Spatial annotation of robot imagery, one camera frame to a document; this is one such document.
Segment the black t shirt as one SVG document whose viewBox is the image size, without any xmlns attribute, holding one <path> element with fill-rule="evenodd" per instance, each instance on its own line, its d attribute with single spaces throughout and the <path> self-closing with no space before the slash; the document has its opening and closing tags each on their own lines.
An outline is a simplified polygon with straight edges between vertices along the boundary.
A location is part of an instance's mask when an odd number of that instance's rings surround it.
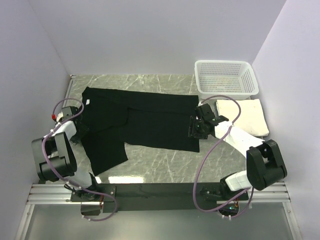
<svg viewBox="0 0 320 240">
<path fill-rule="evenodd" d="M 198 96 L 87 87 L 82 93 L 81 123 L 88 131 L 81 143 L 94 175 L 128 160 L 125 144 L 200 151 L 189 137 Z"/>
</svg>

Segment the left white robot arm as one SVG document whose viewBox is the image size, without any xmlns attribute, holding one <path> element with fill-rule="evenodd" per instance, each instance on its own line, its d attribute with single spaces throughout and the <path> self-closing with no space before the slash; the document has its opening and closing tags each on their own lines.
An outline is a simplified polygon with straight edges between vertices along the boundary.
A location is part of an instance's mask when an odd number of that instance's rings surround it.
<svg viewBox="0 0 320 240">
<path fill-rule="evenodd" d="M 70 183 L 76 183 L 83 189 L 74 186 L 71 189 L 73 193 L 88 201 L 94 201 L 100 195 L 98 183 L 93 174 L 78 170 L 76 157 L 70 144 L 70 142 L 78 143 L 80 137 L 87 131 L 88 128 L 81 123 L 80 118 L 75 117 L 62 124 L 56 133 L 47 139 L 44 149 L 55 170 L 66 179 L 64 186 L 68 189 Z M 44 138 L 41 137 L 31 142 L 36 172 L 41 182 L 56 182 L 60 178 L 51 170 L 43 155 L 43 140 Z"/>
</svg>

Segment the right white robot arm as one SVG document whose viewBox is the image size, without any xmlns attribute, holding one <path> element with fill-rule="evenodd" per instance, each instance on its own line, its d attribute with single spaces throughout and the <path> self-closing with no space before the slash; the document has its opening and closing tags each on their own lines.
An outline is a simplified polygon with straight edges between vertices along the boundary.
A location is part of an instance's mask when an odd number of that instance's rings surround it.
<svg viewBox="0 0 320 240">
<path fill-rule="evenodd" d="M 244 189 L 262 191 L 287 177 L 287 168 L 279 145 L 274 140 L 262 140 L 234 126 L 223 115 L 215 116 L 209 104 L 195 109 L 190 119 L 188 136 L 206 140 L 211 135 L 236 149 L 245 157 L 246 170 L 223 177 L 218 194 L 230 200 Z"/>
</svg>

